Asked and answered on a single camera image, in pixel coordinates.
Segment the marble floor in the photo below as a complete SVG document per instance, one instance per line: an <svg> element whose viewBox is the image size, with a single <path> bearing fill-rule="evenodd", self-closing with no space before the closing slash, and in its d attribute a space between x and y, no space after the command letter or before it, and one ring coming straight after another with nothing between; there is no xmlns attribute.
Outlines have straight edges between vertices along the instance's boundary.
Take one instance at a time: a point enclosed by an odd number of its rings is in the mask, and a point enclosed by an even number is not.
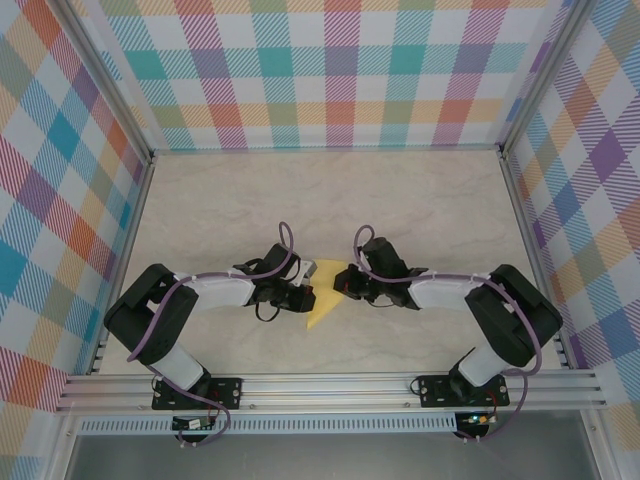
<svg viewBox="0 0 640 480"><path fill-rule="evenodd" d="M287 221L305 258L350 261L363 223L407 265L532 277L492 151L215 154L159 158L125 288L150 264L216 271L262 257ZM191 316L180 342L213 373L448 370L483 335L472 315L375 309L345 299L307 331L306 315L272 323L252 308ZM110 337L101 373L139 373ZM559 368L553 348L544 368Z"/></svg>

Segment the plaid backdrop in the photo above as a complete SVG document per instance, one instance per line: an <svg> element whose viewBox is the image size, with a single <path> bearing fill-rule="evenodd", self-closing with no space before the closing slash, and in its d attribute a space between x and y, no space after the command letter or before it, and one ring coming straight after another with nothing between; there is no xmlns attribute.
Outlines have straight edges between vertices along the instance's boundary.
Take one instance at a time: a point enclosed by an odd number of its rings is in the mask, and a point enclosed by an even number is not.
<svg viewBox="0 0 640 480"><path fill-rule="evenodd" d="M639 0L599 2L515 153L578 363L640 467Z"/></svg>
<svg viewBox="0 0 640 480"><path fill-rule="evenodd" d="M104 313L142 161L44 0L0 3L0 478L33 478Z"/></svg>
<svg viewBox="0 0 640 480"><path fill-rule="evenodd" d="M494 144L570 1L73 3L150 142L193 150Z"/></svg>

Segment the purple cable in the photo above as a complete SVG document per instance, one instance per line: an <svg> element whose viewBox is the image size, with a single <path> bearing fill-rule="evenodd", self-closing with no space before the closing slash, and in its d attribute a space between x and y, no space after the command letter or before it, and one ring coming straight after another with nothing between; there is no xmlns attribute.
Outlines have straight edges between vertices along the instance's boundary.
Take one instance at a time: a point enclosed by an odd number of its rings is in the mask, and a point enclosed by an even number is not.
<svg viewBox="0 0 640 480"><path fill-rule="evenodd" d="M162 301L160 302L160 305L158 305L158 309L156 310L156 313L153 314L153 318L151 319L151 322L149 323L149 326L147 327L146 332L144 332L144 335L142 336L140 343L138 343L136 348L133 349L133 352L131 352L131 355L127 357L127 362L133 362L136 358L138 358L138 355L140 355L140 352L145 347L145 345L149 341L149 338L151 337L151 334L156 328L156 324L160 319L160 315L162 315L162 311L164 310L167 303L169 302L171 295L173 295L173 293L185 283L188 283L197 278L211 278L211 277L239 278L241 280L260 280L261 278L271 277L276 273L278 273L280 270L282 270L285 267L285 265L289 262L289 259L291 259L291 255L293 254L293 232L291 231L291 227L289 227L289 225L286 222L280 222L278 224L278 230L280 232L280 241L285 246L286 246L286 243L284 241L283 229L286 230L287 234L289 235L290 243L289 243L289 249L287 251L287 256L284 258L284 260L280 265L278 265L276 268L274 268L270 272L261 273L257 275L244 275L244 274L228 273L228 272L206 272L206 273L199 273L197 275L190 276L190 277L185 277L181 280L178 280L176 283L174 283L171 286L171 288L167 291L165 296L162 297Z"/></svg>
<svg viewBox="0 0 640 480"><path fill-rule="evenodd" d="M518 305L518 302L516 302L504 288L502 288L497 283L491 281L489 278L479 277L473 274L464 275L459 273L434 273L431 276L418 276L418 277L406 277L406 278L385 278L385 277L376 275L369 268L367 268L367 266L362 262L362 259L360 258L360 254L358 253L358 243L360 241L360 235L362 235L362 232L365 230L369 230L369 232L371 232L371 238L374 238L376 235L376 232L371 225L361 226L356 232L356 235L353 239L353 255L360 269L364 273L369 275L371 278L383 283L407 283L407 282L415 282L418 280L424 281L429 279L459 280L461 282L477 281L495 290L511 306L511 308L513 308L513 311L516 313L516 315L524 325L524 328L527 331L527 334L529 334L529 337L531 338L531 343L533 344L533 348L535 350L536 363L531 370L522 370L520 368L510 368L502 372L508 376L522 376L522 380L524 383L522 388L522 397L520 398L520 401L518 402L518 405L516 406L516 409L513 411L513 414L511 415L511 417L509 417L509 419L500 428L486 435L484 437L484 440L488 440L490 438L496 437L513 421L514 418L516 418L520 414L520 411L522 410L522 407L524 406L524 402L527 398L527 393L529 392L528 377L535 375L542 368L542 347L540 346L540 341L538 340L538 336L536 335L535 331L533 330L533 327L531 326L531 322L529 322L529 319L520 308L520 305ZM461 433L462 436L464 437L472 438L470 435L467 435L463 432L459 432L459 433Z"/></svg>
<svg viewBox="0 0 640 480"><path fill-rule="evenodd" d="M175 383L173 383L171 380L169 380L166 377L163 377L162 374L156 370L153 367L149 367L147 366L147 368L149 370L151 370L153 373L155 373L156 375L158 375L160 378L162 378L162 380L164 381L164 383L166 383L167 385L169 385L171 388L173 388L176 392L184 395L185 397L189 397L193 400L196 400L198 402L202 402L202 403L206 403L207 405L211 405L213 408L217 408L218 410L222 410L224 412L224 414L227 416L227 420L224 423L224 425L222 426L222 429L220 429L219 432L216 433L212 433L211 435L207 436L207 438L205 438L204 440L202 440L201 442L198 443L193 443L193 442L188 442L187 440L185 440L182 437L182 430L180 430L178 432L178 439L180 439L180 441L182 442L182 445L185 444L189 444L191 445L193 448L196 447L201 447L203 445L206 445L207 443L211 443L213 442L215 439L220 438L222 436L222 434L224 432L227 431L227 429L231 426L231 413L229 412L229 409L227 407L225 407L224 405L222 405L221 403L218 403L214 400L210 400L208 398L205 397L201 397L200 395L195 395L191 392L188 392L186 390L183 390L182 388L180 388L179 386L177 386Z"/></svg>

